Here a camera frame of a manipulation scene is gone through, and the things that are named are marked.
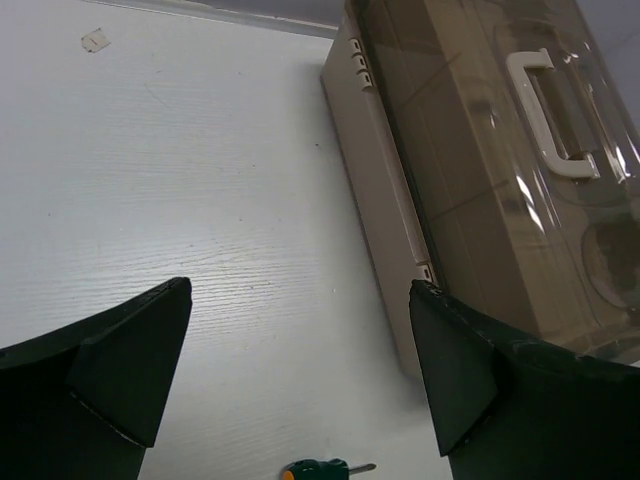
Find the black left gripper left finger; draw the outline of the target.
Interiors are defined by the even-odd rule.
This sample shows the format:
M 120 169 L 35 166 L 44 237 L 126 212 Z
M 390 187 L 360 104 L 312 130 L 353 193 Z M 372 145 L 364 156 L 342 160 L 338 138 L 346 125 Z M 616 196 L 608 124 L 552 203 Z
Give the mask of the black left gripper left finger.
M 135 479 L 154 447 L 192 309 L 172 278 L 1 351 L 4 479 Z

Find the beige toolbox with clear lid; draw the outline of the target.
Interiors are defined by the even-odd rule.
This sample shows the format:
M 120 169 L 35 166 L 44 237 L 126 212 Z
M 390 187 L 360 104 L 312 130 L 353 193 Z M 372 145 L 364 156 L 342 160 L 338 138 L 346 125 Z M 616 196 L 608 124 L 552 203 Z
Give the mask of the beige toolbox with clear lid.
M 639 134 L 574 1 L 349 1 L 321 73 L 403 370 L 415 280 L 639 360 Z

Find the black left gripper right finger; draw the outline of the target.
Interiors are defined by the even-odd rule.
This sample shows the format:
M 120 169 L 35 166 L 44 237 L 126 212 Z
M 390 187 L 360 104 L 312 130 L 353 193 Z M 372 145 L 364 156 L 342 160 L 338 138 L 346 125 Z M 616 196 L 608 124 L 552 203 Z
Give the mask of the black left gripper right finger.
M 410 320 L 456 479 L 635 479 L 639 371 L 580 355 L 416 280 Z

